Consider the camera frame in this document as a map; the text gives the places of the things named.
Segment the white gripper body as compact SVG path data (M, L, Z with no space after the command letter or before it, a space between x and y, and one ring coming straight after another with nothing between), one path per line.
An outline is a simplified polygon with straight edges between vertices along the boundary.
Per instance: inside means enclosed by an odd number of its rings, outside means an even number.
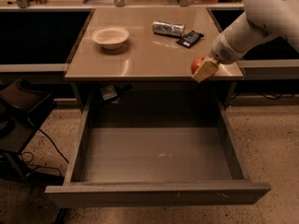
M231 42L226 33L220 33L211 45L209 56L222 64L231 64L244 56L246 50Z

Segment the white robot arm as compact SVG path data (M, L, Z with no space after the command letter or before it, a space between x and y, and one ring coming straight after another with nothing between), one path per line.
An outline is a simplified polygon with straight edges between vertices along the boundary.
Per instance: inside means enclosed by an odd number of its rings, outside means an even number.
M244 0L244 12L217 36L208 55L193 60L192 78L202 82L221 63L234 63L279 36L299 51L299 0Z

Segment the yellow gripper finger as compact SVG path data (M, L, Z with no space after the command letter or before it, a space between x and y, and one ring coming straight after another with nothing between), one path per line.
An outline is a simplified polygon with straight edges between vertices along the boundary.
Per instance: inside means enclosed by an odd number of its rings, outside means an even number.
M192 73L192 78L198 83L214 76L219 70L220 62L209 56L204 56L201 66Z

